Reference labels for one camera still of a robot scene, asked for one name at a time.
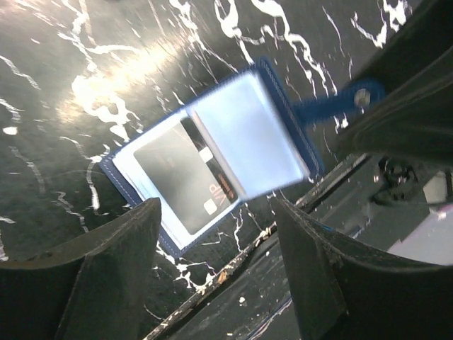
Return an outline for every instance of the white square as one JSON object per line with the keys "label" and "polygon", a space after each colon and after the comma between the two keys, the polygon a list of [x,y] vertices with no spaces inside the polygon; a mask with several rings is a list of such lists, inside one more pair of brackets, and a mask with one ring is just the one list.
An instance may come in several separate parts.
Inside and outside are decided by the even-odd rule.
{"label": "white square", "polygon": [[207,163],[209,160],[211,160],[213,158],[212,152],[209,149],[209,147],[205,147],[199,153],[200,153],[200,157],[201,157],[201,159],[203,160],[204,163]]}
{"label": "white square", "polygon": [[210,215],[217,211],[217,206],[211,198],[207,200],[203,206],[205,207],[206,212]]}

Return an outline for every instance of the black marble table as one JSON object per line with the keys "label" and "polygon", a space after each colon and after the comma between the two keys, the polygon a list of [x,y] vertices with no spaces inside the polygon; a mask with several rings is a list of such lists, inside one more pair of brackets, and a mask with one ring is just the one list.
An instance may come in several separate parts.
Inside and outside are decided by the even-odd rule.
{"label": "black marble table", "polygon": [[[293,100],[334,94],[418,2],[0,1],[0,259],[27,259],[127,211],[101,157],[223,77],[266,55]],[[347,125],[309,131],[328,170]],[[283,193],[295,202],[318,180]],[[181,259],[158,246],[143,335],[274,224],[262,197]]]}

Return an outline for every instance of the wallet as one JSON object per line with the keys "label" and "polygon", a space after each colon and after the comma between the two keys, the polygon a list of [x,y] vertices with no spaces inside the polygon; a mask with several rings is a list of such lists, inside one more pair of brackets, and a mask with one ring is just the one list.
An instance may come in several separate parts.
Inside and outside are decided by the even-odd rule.
{"label": "wallet", "polygon": [[384,94],[379,83],[367,80],[336,95],[291,103],[263,58],[178,108],[100,166],[132,207],[161,199],[159,241],[178,258],[242,202],[322,174],[305,127],[359,113]]}

